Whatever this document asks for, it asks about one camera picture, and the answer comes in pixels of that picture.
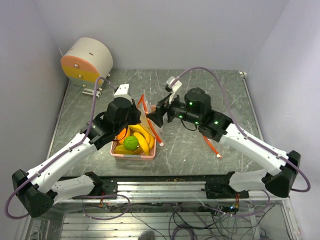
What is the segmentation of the green round toy fruit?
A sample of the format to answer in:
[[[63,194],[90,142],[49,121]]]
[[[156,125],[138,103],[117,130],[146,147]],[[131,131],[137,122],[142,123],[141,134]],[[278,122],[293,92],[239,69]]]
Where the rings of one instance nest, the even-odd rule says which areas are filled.
[[[128,136],[124,139],[123,145],[126,150],[135,151],[139,146],[139,142],[135,136]]]

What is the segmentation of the pink plastic basket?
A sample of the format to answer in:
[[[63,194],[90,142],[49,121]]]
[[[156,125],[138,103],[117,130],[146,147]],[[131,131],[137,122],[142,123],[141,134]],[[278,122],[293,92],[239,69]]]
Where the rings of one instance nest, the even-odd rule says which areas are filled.
[[[152,142],[154,142],[153,148],[150,150],[149,155],[145,155],[142,151],[142,149],[138,146],[138,148],[134,151],[133,155],[123,155],[123,154],[115,154],[114,150],[115,148],[120,145],[117,142],[117,137],[115,138],[115,141],[111,144],[110,154],[116,159],[116,160],[144,160],[144,161],[152,161],[155,158],[156,155],[156,148],[157,145],[163,146],[164,140],[161,136],[162,128],[158,127],[155,123],[153,123],[150,119],[147,118],[147,114],[150,113],[152,110],[155,109],[155,106],[148,105],[146,102],[139,102],[137,104],[138,110],[141,111],[140,121],[138,125],[141,125],[153,138]],[[132,131],[129,129],[129,136],[132,135]]]

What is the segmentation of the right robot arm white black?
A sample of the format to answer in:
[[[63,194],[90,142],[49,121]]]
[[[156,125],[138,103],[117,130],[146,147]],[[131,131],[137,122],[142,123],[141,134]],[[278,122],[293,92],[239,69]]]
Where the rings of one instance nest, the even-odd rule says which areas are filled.
[[[251,190],[267,190],[280,198],[289,196],[301,155],[294,150],[287,153],[272,147],[236,126],[230,117],[212,109],[210,96],[201,88],[189,90],[184,102],[178,96],[171,98],[168,95],[157,103],[155,111],[147,114],[147,118],[162,127],[164,115],[168,122],[177,118],[194,124],[206,138],[232,147],[262,166],[262,170],[231,173],[229,180],[220,186],[224,197],[231,198],[237,192]]]

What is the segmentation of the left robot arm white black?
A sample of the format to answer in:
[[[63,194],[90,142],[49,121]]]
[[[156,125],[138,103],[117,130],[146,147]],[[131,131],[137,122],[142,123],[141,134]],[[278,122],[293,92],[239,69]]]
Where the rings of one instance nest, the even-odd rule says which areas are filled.
[[[112,142],[128,125],[140,122],[141,112],[128,95],[114,97],[107,110],[88,122],[75,137],[55,155],[28,170],[12,175],[13,195],[28,214],[37,218],[60,201],[78,196],[98,198],[103,182],[93,172],[69,180],[60,178],[76,163]]]

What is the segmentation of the orange toy fruit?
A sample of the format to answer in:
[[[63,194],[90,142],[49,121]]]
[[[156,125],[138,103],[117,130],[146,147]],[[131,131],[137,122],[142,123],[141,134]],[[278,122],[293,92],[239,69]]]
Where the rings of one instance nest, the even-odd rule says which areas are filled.
[[[124,143],[125,138],[130,134],[130,130],[128,128],[123,129],[116,137],[116,141],[122,145]]]

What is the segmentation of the yellow toy banana bunch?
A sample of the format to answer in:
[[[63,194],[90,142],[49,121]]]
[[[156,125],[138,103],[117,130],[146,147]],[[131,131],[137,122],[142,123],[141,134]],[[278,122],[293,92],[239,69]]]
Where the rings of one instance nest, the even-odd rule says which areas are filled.
[[[128,127],[132,131],[132,135],[137,139],[138,146],[142,149],[142,152],[148,156],[154,146],[152,136],[140,124],[129,125]]]

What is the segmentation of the yellow starfruit slice toy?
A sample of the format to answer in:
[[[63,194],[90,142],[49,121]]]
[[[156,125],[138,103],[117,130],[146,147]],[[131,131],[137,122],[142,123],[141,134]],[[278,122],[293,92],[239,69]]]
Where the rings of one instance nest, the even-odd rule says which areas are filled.
[[[127,150],[124,145],[120,144],[114,149],[114,153],[117,155],[133,155],[134,151]]]

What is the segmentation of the white metal latch piece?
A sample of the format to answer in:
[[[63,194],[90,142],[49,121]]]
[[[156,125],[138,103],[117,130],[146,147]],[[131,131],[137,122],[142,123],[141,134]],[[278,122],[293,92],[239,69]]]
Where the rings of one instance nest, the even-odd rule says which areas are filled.
[[[101,96],[101,92],[99,90],[97,90],[96,92],[94,92],[93,89],[89,89],[89,88],[84,88],[82,90],[82,94],[85,96],[94,96],[94,94],[96,95],[97,98],[100,98]]]

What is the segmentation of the round cream drawer box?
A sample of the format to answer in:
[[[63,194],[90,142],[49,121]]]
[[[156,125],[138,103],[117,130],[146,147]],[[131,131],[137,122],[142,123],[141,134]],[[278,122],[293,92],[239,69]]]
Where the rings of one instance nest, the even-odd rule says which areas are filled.
[[[110,75],[114,62],[110,50],[100,41],[79,38],[60,60],[65,75],[83,88],[93,89],[98,77]]]

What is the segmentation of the aluminium mounting rail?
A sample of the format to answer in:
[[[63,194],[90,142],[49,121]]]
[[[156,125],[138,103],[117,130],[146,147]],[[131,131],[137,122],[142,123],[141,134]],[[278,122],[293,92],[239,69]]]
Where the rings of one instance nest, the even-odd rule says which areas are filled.
[[[114,182],[89,184],[80,178],[59,181],[52,187],[58,193],[54,201],[69,199],[100,199],[106,195],[109,201],[129,199],[132,202],[165,202],[170,200],[210,200],[249,198],[248,191],[236,192],[228,185],[205,181],[164,181],[164,182]]]

